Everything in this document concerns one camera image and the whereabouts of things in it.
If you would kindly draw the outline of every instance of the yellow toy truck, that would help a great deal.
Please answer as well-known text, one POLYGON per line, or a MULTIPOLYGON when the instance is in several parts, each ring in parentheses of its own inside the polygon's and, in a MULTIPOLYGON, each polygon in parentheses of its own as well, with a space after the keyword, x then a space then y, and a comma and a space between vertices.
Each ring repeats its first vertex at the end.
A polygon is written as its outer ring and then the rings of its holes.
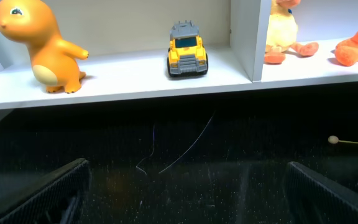
POLYGON ((167 67, 169 76, 174 78, 186 73, 207 74, 208 55, 199 28, 192 21, 179 22, 172 27, 167 67))

